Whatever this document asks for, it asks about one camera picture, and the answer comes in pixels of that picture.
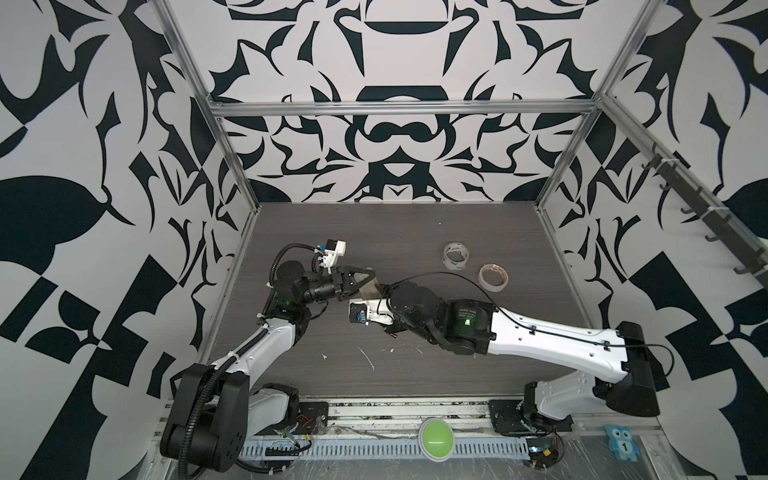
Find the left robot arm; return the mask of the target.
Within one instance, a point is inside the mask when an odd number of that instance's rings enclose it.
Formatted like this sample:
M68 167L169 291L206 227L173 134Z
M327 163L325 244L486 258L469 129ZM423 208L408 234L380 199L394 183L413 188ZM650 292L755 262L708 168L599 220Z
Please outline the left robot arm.
M177 462L180 479L207 470L225 472L239 461L246 440L266 429L291 431L299 415L296 389L257 380L306 333L316 314L311 305L348 300L375 283L371 268L340 264L346 244L300 244L311 252L308 265L286 260L284 246L268 273L269 295L256 331L218 360L185 369L160 441L161 454Z

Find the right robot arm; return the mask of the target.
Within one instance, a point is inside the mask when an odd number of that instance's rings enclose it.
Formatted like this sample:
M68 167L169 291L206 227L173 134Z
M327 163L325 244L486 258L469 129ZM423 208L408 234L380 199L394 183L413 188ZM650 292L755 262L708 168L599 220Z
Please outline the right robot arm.
M513 312L490 296L445 300L413 277L382 287L357 317L456 355L524 357L570 368L555 380L526 385L518 411L530 430L604 409L640 418L661 413L655 346L637 323L608 329L557 324Z

